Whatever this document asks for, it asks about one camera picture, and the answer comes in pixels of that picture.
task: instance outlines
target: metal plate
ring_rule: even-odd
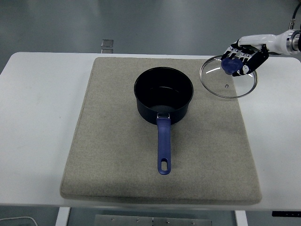
[[[153,226],[151,217],[96,215],[94,226]]]
[[[113,50],[111,48],[108,48],[108,49],[102,48],[101,53],[113,53]]]
[[[102,47],[113,47],[114,40],[104,39],[102,41]]]
[[[212,226],[211,220],[154,218],[153,226]]]
[[[94,226],[212,226],[211,220],[96,215]]]

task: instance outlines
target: white table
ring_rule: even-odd
[[[252,206],[134,205],[67,200],[59,189],[96,57],[208,59],[209,56],[16,53],[0,75],[0,204],[301,209],[301,64],[270,57],[259,83],[239,104],[257,168],[262,201]]]

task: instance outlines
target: handle hole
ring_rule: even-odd
[[[161,160],[161,169],[166,171],[167,170],[167,159]]]

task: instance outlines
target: felt mat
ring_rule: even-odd
[[[149,204],[254,204],[261,192],[237,99],[208,92],[205,60],[95,60],[61,183],[61,196]],[[157,170],[157,126],[138,113],[134,83],[167,66],[185,73],[194,96],[171,128],[171,173]],[[234,85],[229,89],[235,93]]]

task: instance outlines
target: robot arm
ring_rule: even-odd
[[[248,74],[256,70],[269,57],[269,54],[292,55],[300,52],[301,40],[299,30],[288,30],[280,35],[261,34],[240,38],[233,43],[223,54],[221,60],[238,57],[242,67],[234,72],[233,76]]]

